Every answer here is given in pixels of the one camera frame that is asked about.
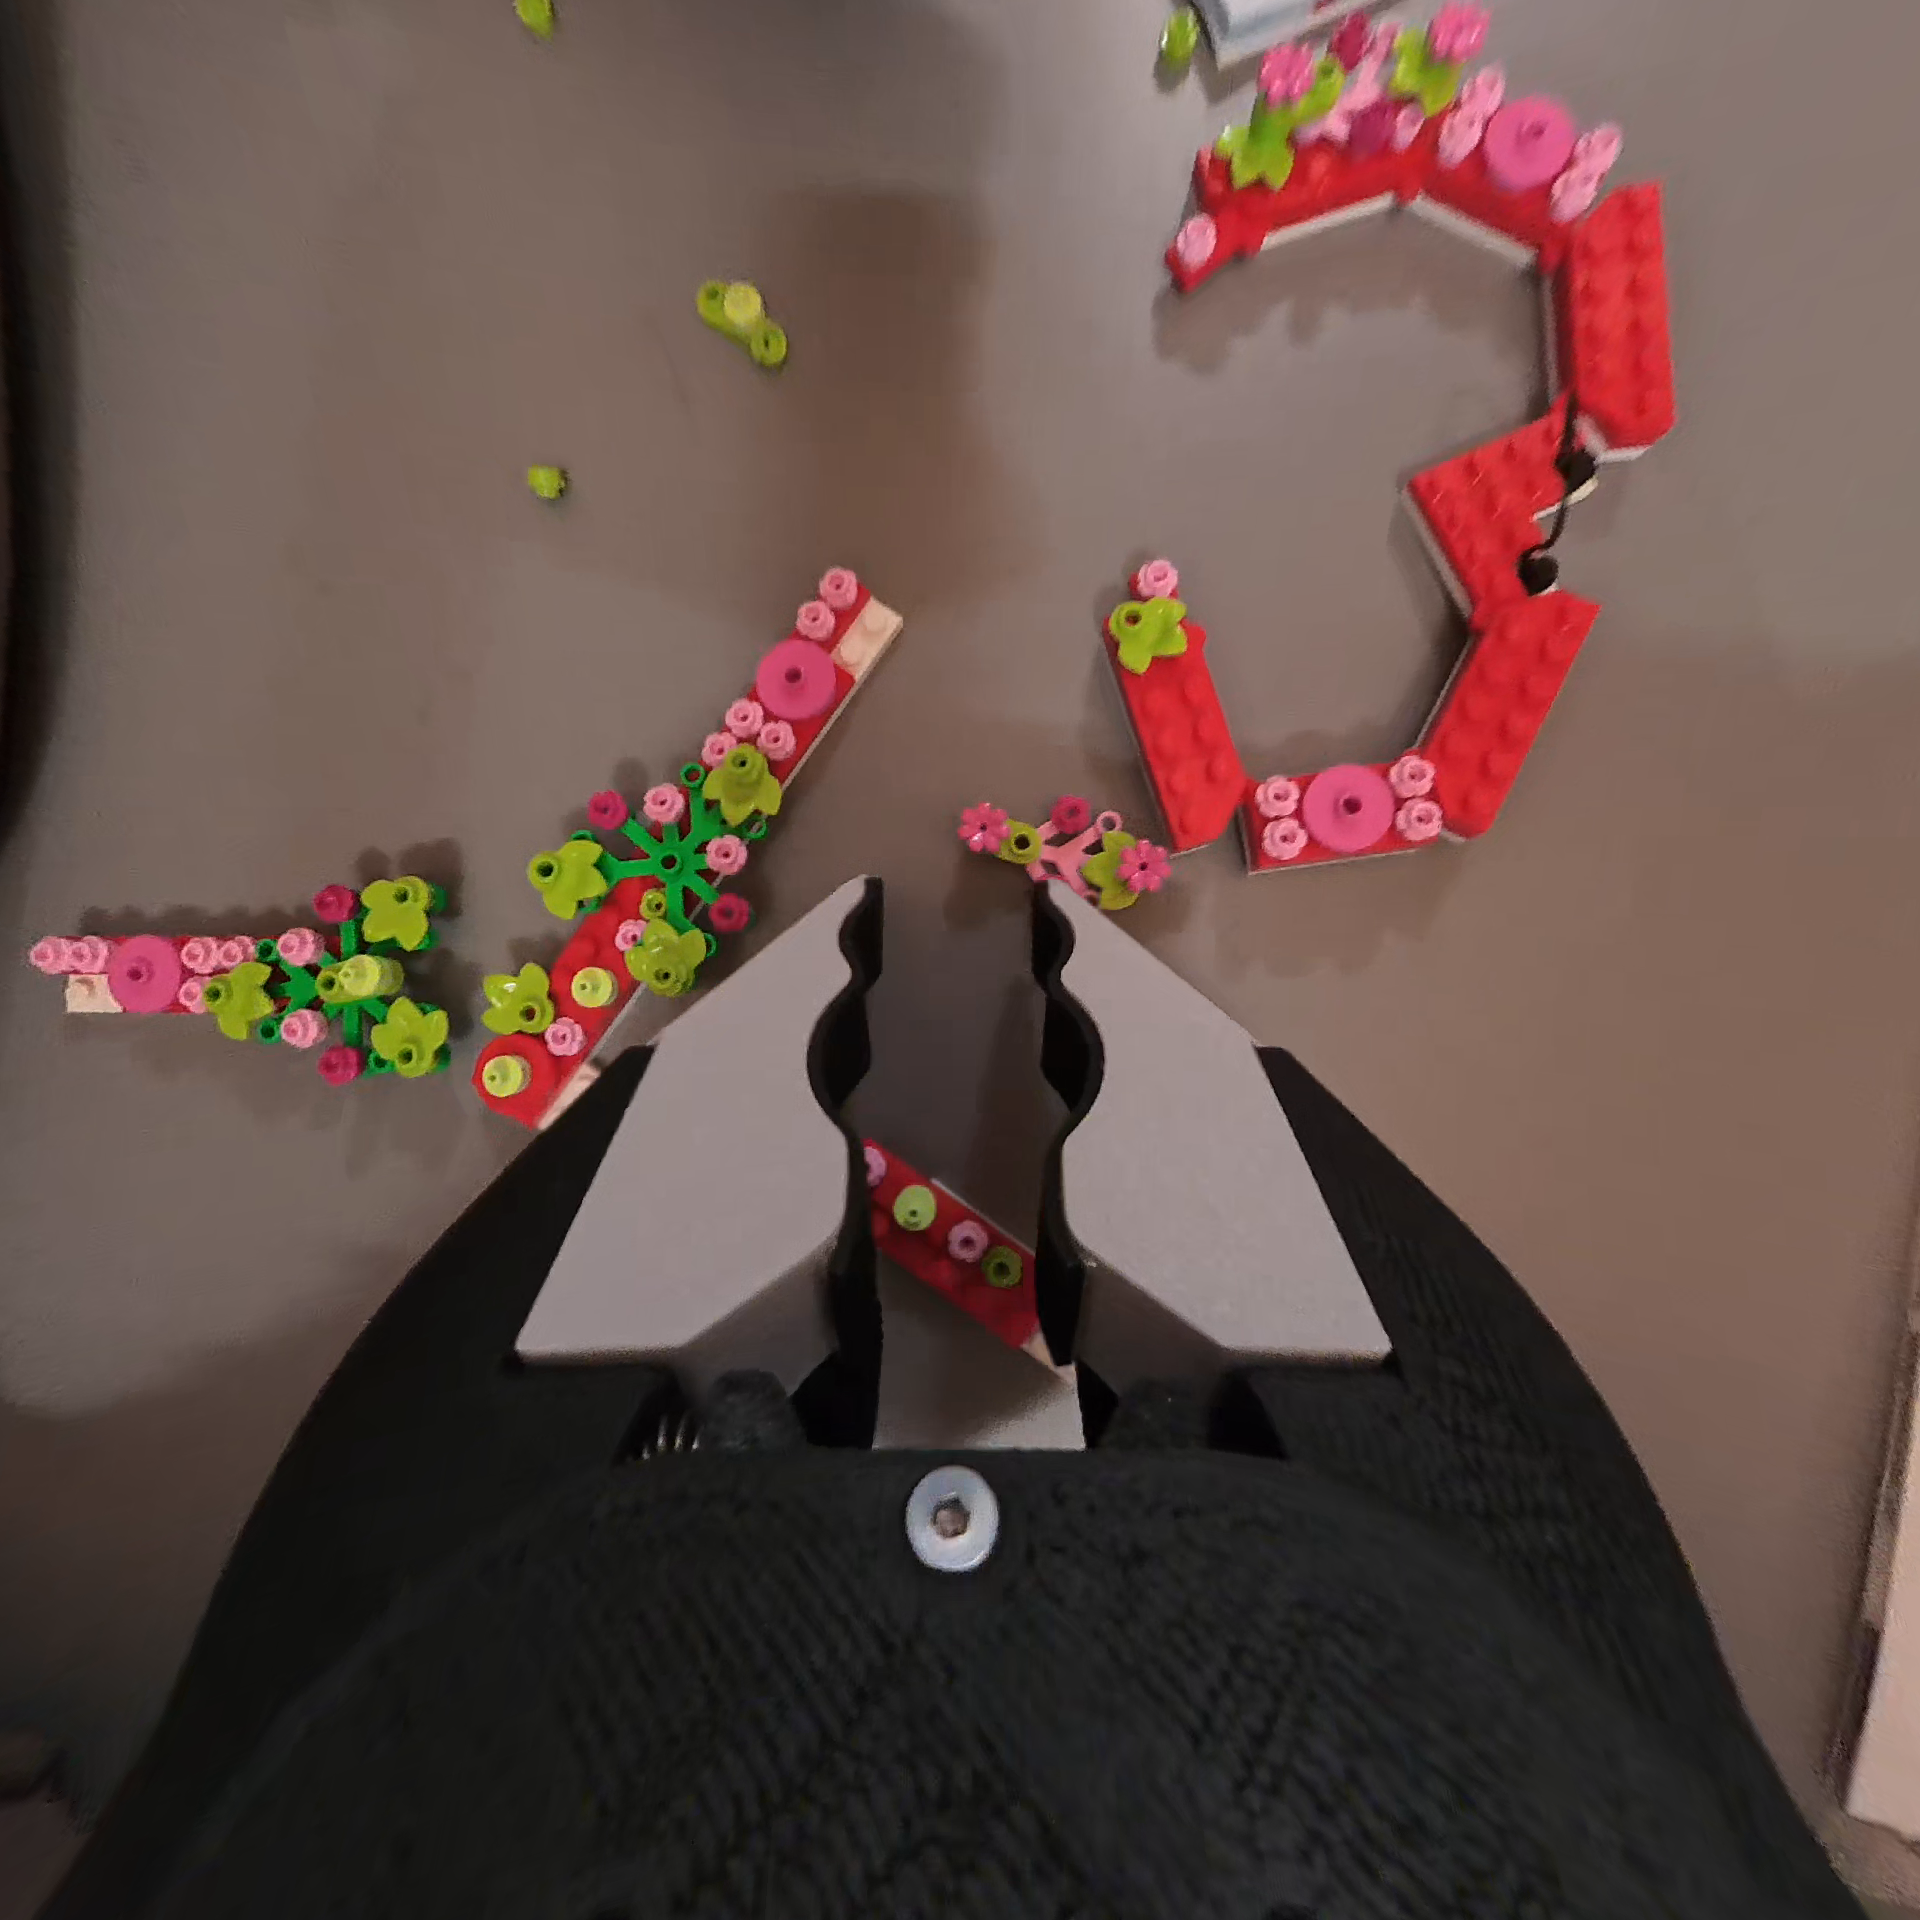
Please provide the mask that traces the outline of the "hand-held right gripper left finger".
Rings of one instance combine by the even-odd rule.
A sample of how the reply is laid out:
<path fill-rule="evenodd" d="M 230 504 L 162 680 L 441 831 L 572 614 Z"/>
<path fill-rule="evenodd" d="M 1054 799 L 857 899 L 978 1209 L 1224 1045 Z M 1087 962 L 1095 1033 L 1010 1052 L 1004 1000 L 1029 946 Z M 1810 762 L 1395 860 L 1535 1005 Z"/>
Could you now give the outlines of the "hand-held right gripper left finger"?
<path fill-rule="evenodd" d="M 849 1101 L 882 960 L 884 884 L 853 876 L 661 1032 L 521 1362 L 659 1365 L 688 1399 L 766 1374 L 810 1436 L 873 1445 L 884 1325 Z"/>

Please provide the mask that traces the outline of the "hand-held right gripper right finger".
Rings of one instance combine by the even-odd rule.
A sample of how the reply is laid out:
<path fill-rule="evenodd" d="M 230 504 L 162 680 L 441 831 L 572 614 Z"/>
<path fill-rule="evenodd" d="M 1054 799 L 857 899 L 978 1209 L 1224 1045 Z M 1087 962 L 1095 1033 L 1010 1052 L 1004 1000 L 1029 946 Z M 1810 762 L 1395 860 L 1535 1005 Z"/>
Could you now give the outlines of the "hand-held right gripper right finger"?
<path fill-rule="evenodd" d="M 1035 1290 L 1085 1447 L 1135 1387 L 1211 1425 L 1278 1374 L 1376 1378 L 1391 1335 L 1253 1033 L 1046 880 L 1031 903 L 1043 1158 Z"/>

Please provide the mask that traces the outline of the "red lego heart frame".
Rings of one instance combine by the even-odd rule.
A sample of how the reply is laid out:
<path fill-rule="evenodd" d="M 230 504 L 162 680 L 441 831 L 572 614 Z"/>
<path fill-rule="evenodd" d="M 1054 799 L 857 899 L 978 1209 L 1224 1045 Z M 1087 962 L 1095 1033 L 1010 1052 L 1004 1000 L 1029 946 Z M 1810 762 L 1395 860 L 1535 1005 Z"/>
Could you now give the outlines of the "red lego heart frame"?
<path fill-rule="evenodd" d="M 1428 19 L 1309 8 L 1261 50 L 1247 116 L 1203 148 L 1165 249 L 1193 294 L 1285 240 L 1414 213 L 1511 257 L 1543 294 L 1544 411 L 1411 475 L 1405 499 L 1464 618 L 1461 657 L 1393 758 L 1257 777 L 1166 558 L 1142 561 L 1105 648 L 1174 853 L 1237 829 L 1254 873 L 1332 866 L 1499 820 L 1600 610 L 1561 582 L 1600 468 L 1673 431 L 1668 243 L 1658 181 L 1612 184 L 1622 133 L 1511 87 L 1484 4 Z"/>

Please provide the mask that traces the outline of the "short red lego segment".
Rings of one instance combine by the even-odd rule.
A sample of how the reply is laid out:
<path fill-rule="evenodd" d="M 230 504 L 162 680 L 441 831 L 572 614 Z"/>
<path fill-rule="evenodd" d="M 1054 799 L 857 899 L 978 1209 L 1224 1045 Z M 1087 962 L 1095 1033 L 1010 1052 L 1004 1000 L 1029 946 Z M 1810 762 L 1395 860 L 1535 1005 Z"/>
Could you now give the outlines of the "short red lego segment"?
<path fill-rule="evenodd" d="M 1003 1345 L 1074 1381 L 1074 1367 L 1054 1360 L 1043 1332 L 1037 1250 L 877 1137 L 863 1141 L 863 1153 L 877 1254 Z"/>

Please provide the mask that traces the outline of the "pink lego flower sprig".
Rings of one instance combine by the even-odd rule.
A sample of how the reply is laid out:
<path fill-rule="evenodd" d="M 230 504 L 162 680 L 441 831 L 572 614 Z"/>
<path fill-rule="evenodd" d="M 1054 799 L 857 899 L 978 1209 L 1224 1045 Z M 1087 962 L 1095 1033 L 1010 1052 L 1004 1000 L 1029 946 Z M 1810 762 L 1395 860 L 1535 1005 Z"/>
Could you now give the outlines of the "pink lego flower sprig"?
<path fill-rule="evenodd" d="M 1105 914 L 1160 894 L 1174 866 L 1163 842 L 1079 792 L 1058 793 L 1033 818 L 997 801 L 969 804 L 956 815 L 956 837 L 973 855 L 1019 868 L 1035 885 L 1058 884 Z"/>

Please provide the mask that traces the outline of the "long red lego flower segment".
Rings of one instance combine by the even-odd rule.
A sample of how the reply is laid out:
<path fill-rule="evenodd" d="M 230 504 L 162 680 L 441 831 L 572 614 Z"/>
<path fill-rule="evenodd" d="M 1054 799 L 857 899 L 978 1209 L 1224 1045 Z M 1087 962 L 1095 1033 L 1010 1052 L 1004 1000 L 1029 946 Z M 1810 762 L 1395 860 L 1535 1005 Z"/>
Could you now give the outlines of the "long red lego flower segment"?
<path fill-rule="evenodd" d="M 745 876 L 788 788 L 900 629 L 853 568 L 829 568 L 674 776 L 597 792 L 587 825 L 529 860 L 569 931 L 549 962 L 484 977 L 472 1088 L 494 1116 L 526 1129 L 559 1116 L 638 995 L 691 995 L 746 936 Z"/>

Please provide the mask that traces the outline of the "red lego segment green plant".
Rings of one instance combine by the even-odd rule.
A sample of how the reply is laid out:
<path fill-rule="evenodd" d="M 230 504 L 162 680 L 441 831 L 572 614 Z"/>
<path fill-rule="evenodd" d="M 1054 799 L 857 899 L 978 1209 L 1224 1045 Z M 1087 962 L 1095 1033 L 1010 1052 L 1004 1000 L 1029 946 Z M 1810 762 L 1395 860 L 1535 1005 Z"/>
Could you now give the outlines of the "red lego segment green plant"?
<path fill-rule="evenodd" d="M 195 1017 L 305 1058 L 333 1088 L 421 1082 L 451 1063 L 451 1014 L 423 988 L 445 911 L 437 881 L 378 876 L 326 884 L 277 931 L 51 934 L 28 963 L 71 1016 Z"/>

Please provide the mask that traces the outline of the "lego instruction booklet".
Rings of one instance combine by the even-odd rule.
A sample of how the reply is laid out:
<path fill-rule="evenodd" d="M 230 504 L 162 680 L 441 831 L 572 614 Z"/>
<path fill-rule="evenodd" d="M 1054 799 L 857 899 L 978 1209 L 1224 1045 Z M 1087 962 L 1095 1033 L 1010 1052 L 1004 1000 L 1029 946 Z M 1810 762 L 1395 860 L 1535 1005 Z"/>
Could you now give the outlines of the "lego instruction booklet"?
<path fill-rule="evenodd" d="M 1368 1 L 1193 1 L 1203 24 L 1213 62 L 1232 68 L 1270 48 L 1303 36 L 1323 33 Z"/>

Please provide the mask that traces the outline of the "white cardboard box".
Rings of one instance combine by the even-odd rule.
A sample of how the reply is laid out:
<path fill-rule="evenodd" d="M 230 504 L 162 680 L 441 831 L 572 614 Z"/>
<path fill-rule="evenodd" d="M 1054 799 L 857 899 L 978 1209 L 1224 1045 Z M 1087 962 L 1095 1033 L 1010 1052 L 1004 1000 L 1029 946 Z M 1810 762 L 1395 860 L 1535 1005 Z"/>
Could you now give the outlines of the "white cardboard box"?
<path fill-rule="evenodd" d="M 1838 1799 L 1919 1842 L 1919 1304 L 1900 1329 L 1895 1399 L 1866 1539 L 1853 1670 L 1834 1746 Z"/>

